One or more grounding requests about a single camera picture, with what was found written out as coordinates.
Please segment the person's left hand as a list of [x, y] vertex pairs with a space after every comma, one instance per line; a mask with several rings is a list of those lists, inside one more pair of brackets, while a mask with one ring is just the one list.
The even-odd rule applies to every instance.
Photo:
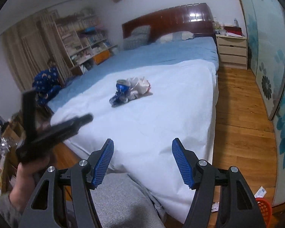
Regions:
[[34, 192], [36, 187], [34, 175], [51, 165], [56, 165], [56, 157], [52, 151], [43, 158], [39, 158], [26, 164], [20, 163], [18, 165], [16, 183], [9, 194], [10, 203], [17, 211], [24, 211], [31, 194]]

